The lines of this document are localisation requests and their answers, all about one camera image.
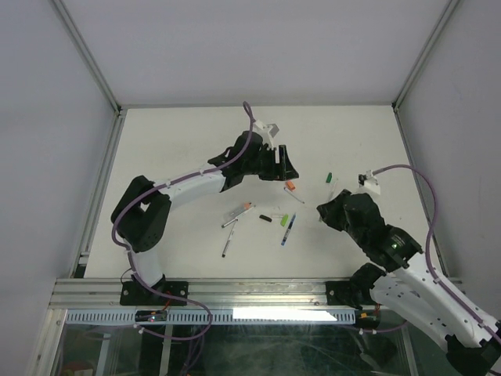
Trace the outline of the light green pen cap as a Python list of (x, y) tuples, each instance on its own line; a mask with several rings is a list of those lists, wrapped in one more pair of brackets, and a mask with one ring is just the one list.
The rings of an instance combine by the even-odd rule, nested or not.
[(281, 226), (285, 226), (287, 224), (287, 220), (289, 218), (289, 215), (288, 214), (285, 214), (282, 218), (281, 218), (281, 221), (280, 221), (280, 225)]

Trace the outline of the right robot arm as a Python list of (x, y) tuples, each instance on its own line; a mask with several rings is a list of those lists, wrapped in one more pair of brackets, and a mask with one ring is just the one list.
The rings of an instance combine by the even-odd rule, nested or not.
[(500, 321), (435, 268), (406, 231), (387, 224), (367, 193), (343, 190), (317, 207), (323, 223), (346, 233), (369, 258), (335, 292), (355, 309), (372, 301), (420, 329), (461, 375), (487, 375), (500, 358)]

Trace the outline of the white pen light green end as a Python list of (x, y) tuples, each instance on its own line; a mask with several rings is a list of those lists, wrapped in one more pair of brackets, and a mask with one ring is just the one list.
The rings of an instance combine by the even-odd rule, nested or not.
[[(329, 196), (328, 196), (328, 198), (326, 200), (326, 203), (328, 203), (328, 202), (330, 202), (331, 200), (334, 199), (334, 194), (335, 194), (335, 191), (336, 191), (338, 180), (339, 180), (338, 178), (335, 178), (332, 181), (332, 184), (331, 184), (331, 187), (330, 187)], [(321, 215), (319, 216), (319, 222), (322, 222), (322, 216)]]

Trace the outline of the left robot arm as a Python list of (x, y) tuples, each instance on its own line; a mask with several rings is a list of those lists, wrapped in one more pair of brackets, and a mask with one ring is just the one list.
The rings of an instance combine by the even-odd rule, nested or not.
[(256, 132), (245, 131), (233, 146), (199, 170), (166, 183), (156, 183), (144, 175), (130, 182), (111, 214), (111, 238), (128, 253), (134, 279), (139, 282), (136, 294), (145, 303), (158, 303), (164, 295), (164, 273), (157, 265), (156, 246), (164, 235), (170, 211), (229, 190), (247, 175), (280, 182), (299, 177), (286, 146), (270, 146)]

